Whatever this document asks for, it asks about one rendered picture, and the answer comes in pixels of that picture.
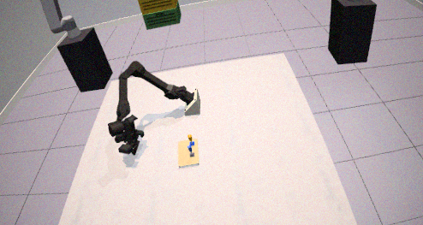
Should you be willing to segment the pale yellow circuit board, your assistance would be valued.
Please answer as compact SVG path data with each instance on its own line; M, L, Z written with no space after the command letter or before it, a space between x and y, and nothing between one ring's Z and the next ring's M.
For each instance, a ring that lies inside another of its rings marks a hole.
M178 142L179 149L179 165L187 166L191 164L199 165L199 153L198 153L198 140L192 139L191 135L188 135L188 140Z

